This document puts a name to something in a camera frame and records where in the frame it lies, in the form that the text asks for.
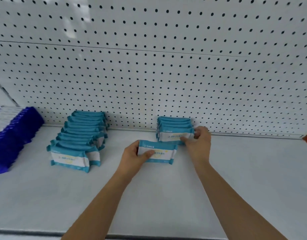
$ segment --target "shelf surface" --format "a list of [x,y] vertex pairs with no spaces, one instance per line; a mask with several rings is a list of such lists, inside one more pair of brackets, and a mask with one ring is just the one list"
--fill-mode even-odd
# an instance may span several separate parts
[[[109,130],[101,167],[50,165],[59,127],[42,127],[10,172],[0,174],[0,230],[64,233],[115,172],[123,149],[153,132]],[[288,239],[307,239],[307,144],[213,136],[211,164]],[[173,165],[145,163],[124,192],[109,234],[226,238],[183,146]]]

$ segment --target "forearm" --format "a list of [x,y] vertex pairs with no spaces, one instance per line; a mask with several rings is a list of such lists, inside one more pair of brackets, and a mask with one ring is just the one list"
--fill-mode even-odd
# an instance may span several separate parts
[[62,240],[105,239],[120,198],[130,181],[130,178],[115,173],[63,235]]
[[286,240],[231,188],[208,161],[196,163],[195,169],[229,240]]

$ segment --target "human arm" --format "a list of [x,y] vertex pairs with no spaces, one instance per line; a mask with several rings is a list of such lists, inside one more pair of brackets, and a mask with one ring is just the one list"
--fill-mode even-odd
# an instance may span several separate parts
[[229,240],[287,240],[245,202],[209,163],[211,134],[199,126],[185,142],[198,177]]
[[124,190],[142,164],[154,153],[150,150],[137,156],[138,147],[139,141],[135,141],[125,148],[114,175],[63,235],[62,240],[105,239]]

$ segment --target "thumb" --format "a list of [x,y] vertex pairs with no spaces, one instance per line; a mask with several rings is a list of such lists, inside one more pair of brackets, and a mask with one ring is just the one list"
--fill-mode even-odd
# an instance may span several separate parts
[[154,150],[146,151],[145,153],[138,156],[142,161],[147,161],[154,154]]
[[182,141],[183,143],[186,144],[187,141],[189,141],[189,139],[187,137],[182,136],[182,137],[180,137],[180,141]]

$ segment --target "hand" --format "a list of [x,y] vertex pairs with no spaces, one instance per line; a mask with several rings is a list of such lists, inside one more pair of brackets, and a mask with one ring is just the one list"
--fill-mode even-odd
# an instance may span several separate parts
[[137,155],[138,147],[139,140],[125,148],[117,169],[117,173],[129,180],[139,172],[142,164],[154,154],[154,150],[149,150],[142,155]]
[[196,166],[201,162],[209,162],[211,134],[208,128],[204,126],[195,128],[194,138],[197,140],[180,137],[187,146],[193,164]]

